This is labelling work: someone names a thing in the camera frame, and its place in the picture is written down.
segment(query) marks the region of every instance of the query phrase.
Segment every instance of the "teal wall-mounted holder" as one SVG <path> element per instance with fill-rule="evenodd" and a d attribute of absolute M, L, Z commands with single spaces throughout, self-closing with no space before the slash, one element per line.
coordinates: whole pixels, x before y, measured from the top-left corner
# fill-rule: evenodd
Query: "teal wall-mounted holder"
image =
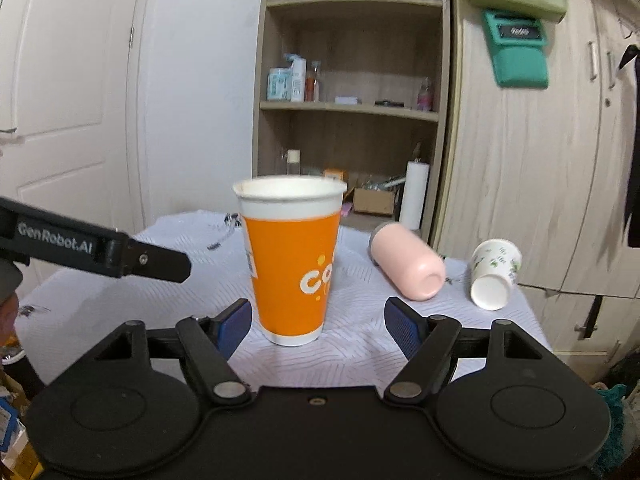
<path fill-rule="evenodd" d="M 498 86 L 547 88 L 542 22 L 506 10 L 484 10 L 482 20 Z"/>

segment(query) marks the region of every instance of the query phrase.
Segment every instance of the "hand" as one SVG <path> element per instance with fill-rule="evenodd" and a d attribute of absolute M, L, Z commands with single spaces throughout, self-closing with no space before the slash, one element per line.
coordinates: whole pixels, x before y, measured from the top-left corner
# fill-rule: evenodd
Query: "hand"
<path fill-rule="evenodd" d="M 13 294 L 0 305 L 0 345 L 9 339 L 14 330 L 16 317 L 18 317 L 18 296 Z"/>

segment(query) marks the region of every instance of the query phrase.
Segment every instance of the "white wall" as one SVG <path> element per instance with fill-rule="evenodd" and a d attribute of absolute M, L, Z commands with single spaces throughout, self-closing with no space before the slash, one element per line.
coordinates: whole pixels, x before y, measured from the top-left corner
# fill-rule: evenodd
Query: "white wall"
<path fill-rule="evenodd" d="M 148 0 L 138 135 L 145 222 L 236 211 L 251 177 L 260 0 Z"/>

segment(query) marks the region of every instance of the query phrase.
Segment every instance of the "pink tumbler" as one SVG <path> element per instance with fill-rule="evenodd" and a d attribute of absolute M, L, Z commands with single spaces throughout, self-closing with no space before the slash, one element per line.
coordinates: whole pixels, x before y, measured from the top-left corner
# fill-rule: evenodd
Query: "pink tumbler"
<path fill-rule="evenodd" d="M 447 274 L 442 258 L 399 223 L 382 224 L 373 231 L 369 253 L 409 300 L 428 300 L 444 285 Z"/>

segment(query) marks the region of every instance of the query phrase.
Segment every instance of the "white paper roll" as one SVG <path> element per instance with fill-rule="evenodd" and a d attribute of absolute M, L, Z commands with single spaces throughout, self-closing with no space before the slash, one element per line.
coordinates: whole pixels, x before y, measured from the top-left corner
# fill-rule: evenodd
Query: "white paper roll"
<path fill-rule="evenodd" d="M 424 194 L 427 191 L 429 165 L 423 162 L 409 162 L 406 165 L 406 182 L 400 209 L 400 223 L 407 229 L 420 228 Z"/>

